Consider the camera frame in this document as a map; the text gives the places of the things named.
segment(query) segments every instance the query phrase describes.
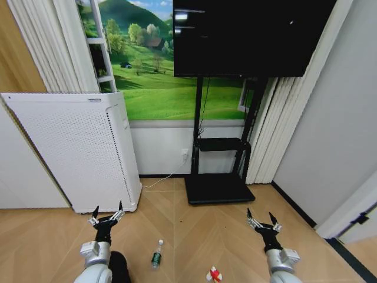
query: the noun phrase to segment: flat screen tv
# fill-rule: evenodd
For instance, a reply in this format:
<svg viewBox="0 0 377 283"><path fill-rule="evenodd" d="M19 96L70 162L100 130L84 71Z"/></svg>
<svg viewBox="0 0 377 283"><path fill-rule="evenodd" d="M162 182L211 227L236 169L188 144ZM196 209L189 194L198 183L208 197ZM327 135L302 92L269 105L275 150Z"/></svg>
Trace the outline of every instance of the flat screen tv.
<svg viewBox="0 0 377 283"><path fill-rule="evenodd" d="M301 77L336 0L174 0L174 76Z"/></svg>

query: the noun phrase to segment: white curtain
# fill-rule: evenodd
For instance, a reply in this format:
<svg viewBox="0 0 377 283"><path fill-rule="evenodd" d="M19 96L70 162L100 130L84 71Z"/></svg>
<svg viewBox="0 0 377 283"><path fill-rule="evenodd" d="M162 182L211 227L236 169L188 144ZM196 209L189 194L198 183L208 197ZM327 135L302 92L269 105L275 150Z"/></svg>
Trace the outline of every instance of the white curtain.
<svg viewBox="0 0 377 283"><path fill-rule="evenodd" d="M265 106L268 111L259 114L260 122L255 127L257 134L250 140L253 151L247 184L273 180L352 1L342 0L335 4L304 76L280 78L275 87L266 90L265 95L272 99Z"/></svg>
<svg viewBox="0 0 377 283"><path fill-rule="evenodd" d="M48 92L99 92L74 0L8 0L8 5Z"/></svg>

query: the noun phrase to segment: wall outlet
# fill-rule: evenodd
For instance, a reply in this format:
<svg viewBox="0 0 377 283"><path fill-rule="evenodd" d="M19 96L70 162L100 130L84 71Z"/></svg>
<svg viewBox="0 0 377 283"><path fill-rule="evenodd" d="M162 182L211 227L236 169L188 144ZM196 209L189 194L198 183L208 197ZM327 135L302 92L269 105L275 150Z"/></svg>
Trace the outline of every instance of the wall outlet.
<svg viewBox="0 0 377 283"><path fill-rule="evenodd" d="M181 151L182 161L185 162L189 158L189 149L182 149Z"/></svg>

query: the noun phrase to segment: sky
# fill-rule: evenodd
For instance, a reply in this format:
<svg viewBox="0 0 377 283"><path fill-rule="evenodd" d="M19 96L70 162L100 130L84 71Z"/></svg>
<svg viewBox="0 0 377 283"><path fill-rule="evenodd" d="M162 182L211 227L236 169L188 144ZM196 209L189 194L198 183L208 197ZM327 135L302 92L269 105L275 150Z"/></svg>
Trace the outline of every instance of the sky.
<svg viewBox="0 0 377 283"><path fill-rule="evenodd" d="M81 0L84 4L89 5L90 0ZM169 19L169 15L173 12L173 0L135 0L129 1L130 3L147 9L158 16L163 21Z"/></svg>

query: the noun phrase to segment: black baseboard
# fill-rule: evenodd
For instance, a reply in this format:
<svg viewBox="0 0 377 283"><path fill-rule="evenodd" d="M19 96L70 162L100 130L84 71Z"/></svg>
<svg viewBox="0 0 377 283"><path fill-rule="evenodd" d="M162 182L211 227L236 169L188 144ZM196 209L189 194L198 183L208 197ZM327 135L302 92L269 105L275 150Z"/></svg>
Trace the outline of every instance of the black baseboard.
<svg viewBox="0 0 377 283"><path fill-rule="evenodd" d="M146 174L146 175L140 174L139 178L166 178L169 175L170 174ZM173 174L171 175L171 178L184 178L188 175L189 174Z"/></svg>
<svg viewBox="0 0 377 283"><path fill-rule="evenodd" d="M325 239L337 251L337 253L355 270L365 282L377 282L376 276L373 275L357 258L352 255L337 239Z"/></svg>
<svg viewBox="0 0 377 283"><path fill-rule="evenodd" d="M291 205L291 207L294 208L295 211L310 225L310 227L314 228L314 226L317 225L317 223L309 216L306 214L305 211L302 210L302 208L293 200L290 198L289 195L287 195L281 187L274 181L272 181L271 185L277 190L278 193Z"/></svg>

